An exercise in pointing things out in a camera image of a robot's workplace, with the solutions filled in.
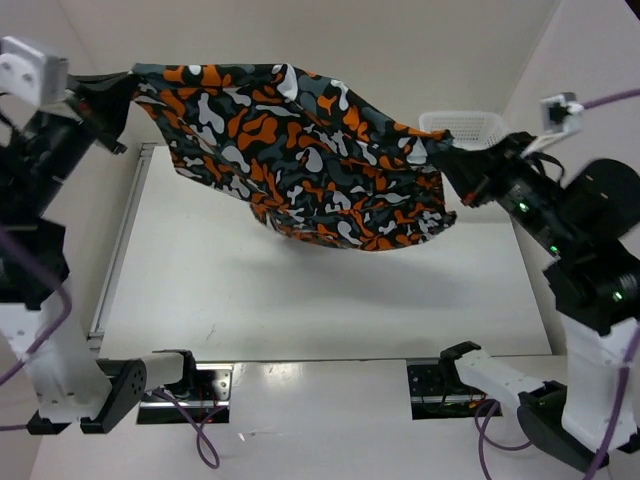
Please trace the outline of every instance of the white table surface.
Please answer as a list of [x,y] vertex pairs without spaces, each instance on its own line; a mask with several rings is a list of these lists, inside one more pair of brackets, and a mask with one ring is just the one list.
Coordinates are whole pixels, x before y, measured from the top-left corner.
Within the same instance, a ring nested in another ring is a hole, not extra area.
[[437,356],[473,340],[496,355],[550,353],[510,223],[460,222],[384,253],[284,239],[248,207],[177,175],[155,149],[103,355],[187,348],[198,360]]
[[[506,359],[563,381],[563,357]],[[132,412],[108,435],[72,426],[43,439],[31,480],[389,480],[483,478],[471,419],[411,420],[406,364],[400,360],[238,364],[230,423],[207,431],[222,467],[199,460],[188,425],[139,426]],[[239,433],[257,432],[242,441]],[[489,434],[522,440],[508,419]],[[535,448],[486,449],[496,480],[579,480],[582,475]],[[606,471],[597,476],[608,480]]]

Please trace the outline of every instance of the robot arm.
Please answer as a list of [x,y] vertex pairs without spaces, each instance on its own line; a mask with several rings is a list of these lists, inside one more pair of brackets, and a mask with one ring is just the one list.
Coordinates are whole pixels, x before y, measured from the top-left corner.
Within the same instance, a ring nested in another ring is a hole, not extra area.
[[[575,96],[543,100],[546,143],[579,128],[574,117],[582,109],[562,102],[575,104]],[[640,177],[620,162],[600,159],[563,188],[535,169],[531,153],[544,144],[517,133],[485,151],[440,157],[436,167],[465,204],[498,202],[554,257],[544,274],[564,314],[569,388],[524,376],[471,343],[443,352],[441,362],[452,384],[491,395],[517,413],[534,445],[586,471],[614,407],[620,416],[608,450],[640,449],[631,390],[619,395],[620,369],[633,367],[630,339],[640,341],[640,261],[618,240],[640,221]]]
[[[26,249],[70,292],[62,253],[65,229],[42,214],[93,143],[114,154],[125,151],[117,139],[137,79],[127,74],[70,77],[66,60],[45,47],[10,37],[1,46],[0,86],[38,111],[1,147],[0,222],[17,240],[16,248]],[[167,385],[180,395],[193,387],[196,366],[190,352],[96,361],[70,298],[65,300],[66,305],[15,255],[0,252],[0,332],[19,359],[0,386],[26,369],[38,398],[30,433],[56,434],[73,422],[85,433],[107,433],[145,392]],[[43,335],[46,341],[33,348]]]

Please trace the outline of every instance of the orange camouflage fabric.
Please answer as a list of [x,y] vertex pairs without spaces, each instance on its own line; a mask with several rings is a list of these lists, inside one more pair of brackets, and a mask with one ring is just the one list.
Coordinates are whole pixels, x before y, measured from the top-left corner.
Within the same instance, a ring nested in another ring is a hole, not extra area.
[[136,65],[134,95],[177,173],[249,203],[283,235],[381,251],[451,226],[429,156],[451,148],[343,82],[291,65]]

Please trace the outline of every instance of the cloth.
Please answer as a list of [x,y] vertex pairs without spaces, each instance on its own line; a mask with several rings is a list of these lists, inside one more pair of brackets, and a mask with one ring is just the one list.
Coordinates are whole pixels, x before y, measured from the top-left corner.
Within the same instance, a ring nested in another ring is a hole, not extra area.
[[448,132],[401,125],[343,82],[291,65],[136,65],[135,102],[180,175],[302,241],[389,250],[455,221],[429,156]]

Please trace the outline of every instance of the white plastic basket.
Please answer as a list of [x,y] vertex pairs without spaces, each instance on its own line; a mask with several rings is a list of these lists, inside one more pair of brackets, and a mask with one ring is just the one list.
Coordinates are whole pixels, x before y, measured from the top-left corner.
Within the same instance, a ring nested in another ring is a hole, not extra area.
[[453,144],[465,150],[484,150],[509,133],[509,127],[496,113],[490,112],[426,112],[420,115],[420,130],[449,130]]

